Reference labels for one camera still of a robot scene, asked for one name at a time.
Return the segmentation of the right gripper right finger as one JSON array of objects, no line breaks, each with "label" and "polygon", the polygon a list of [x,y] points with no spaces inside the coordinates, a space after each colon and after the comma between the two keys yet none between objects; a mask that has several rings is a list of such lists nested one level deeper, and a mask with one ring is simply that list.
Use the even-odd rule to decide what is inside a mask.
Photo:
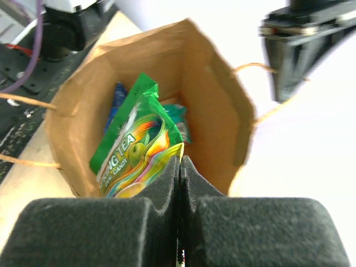
[{"label": "right gripper right finger", "polygon": [[303,197],[227,197],[184,156],[181,242],[186,266],[349,266],[327,209]]}]

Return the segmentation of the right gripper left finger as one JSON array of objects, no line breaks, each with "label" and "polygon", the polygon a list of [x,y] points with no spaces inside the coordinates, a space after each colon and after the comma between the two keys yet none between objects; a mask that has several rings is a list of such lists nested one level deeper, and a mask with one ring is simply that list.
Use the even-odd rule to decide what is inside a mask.
[{"label": "right gripper left finger", "polygon": [[180,160],[128,199],[46,198],[20,213],[2,266],[175,266]]}]

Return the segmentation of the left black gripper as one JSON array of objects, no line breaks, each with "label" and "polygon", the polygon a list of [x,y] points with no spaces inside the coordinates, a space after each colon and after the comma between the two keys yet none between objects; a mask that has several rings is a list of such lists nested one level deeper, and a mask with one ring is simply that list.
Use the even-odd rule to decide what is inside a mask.
[{"label": "left black gripper", "polygon": [[259,27],[274,85],[274,100],[289,100],[307,74],[355,32],[355,1],[289,1]]}]

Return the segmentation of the green tea candy bag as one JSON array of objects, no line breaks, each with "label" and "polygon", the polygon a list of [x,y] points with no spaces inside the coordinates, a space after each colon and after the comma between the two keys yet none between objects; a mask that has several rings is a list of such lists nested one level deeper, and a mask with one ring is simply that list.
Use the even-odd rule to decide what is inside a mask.
[{"label": "green tea candy bag", "polygon": [[141,73],[90,160],[102,197],[126,198],[158,178],[170,158],[181,158],[181,133],[158,101],[158,84]]}]

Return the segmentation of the brown paper bag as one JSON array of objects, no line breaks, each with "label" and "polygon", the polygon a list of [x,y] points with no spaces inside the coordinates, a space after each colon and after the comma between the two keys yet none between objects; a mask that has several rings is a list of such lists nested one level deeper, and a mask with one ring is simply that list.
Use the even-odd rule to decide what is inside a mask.
[{"label": "brown paper bag", "polygon": [[109,40],[108,26],[84,63],[51,103],[21,97],[47,109],[45,128],[53,163],[77,196],[97,192],[90,157],[101,139],[115,81],[133,85],[141,72],[159,85],[161,101],[188,107],[193,143],[185,154],[199,173],[226,193],[248,154],[260,118],[231,68],[197,25],[185,19],[133,36]]}]

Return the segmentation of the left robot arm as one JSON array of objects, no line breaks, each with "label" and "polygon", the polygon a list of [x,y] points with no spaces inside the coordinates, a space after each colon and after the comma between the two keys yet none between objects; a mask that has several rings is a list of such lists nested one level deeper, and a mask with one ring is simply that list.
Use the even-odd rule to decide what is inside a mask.
[{"label": "left robot arm", "polygon": [[[92,45],[110,19],[104,1],[43,1],[41,6],[42,53],[54,61]],[[260,35],[275,70],[275,100],[289,100],[320,60],[354,32],[355,1],[289,1],[270,12]]]}]

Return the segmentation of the teal snack packet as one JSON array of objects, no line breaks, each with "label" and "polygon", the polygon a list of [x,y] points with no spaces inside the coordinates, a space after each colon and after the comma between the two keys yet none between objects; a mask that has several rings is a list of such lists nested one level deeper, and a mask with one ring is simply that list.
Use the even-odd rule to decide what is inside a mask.
[{"label": "teal snack packet", "polygon": [[191,134],[185,117],[187,108],[180,104],[166,104],[163,108],[177,126],[184,143],[190,144]]}]

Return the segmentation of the blue snack packet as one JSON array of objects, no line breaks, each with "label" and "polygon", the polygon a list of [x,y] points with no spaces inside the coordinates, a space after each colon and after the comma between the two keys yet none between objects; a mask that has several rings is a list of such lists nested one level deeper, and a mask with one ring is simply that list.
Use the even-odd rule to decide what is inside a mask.
[{"label": "blue snack packet", "polygon": [[106,131],[108,130],[113,118],[117,114],[119,108],[122,106],[127,95],[128,95],[128,90],[126,89],[126,87],[121,82],[118,82],[115,87],[112,105],[106,122],[106,126],[104,128],[104,133],[106,133]]}]

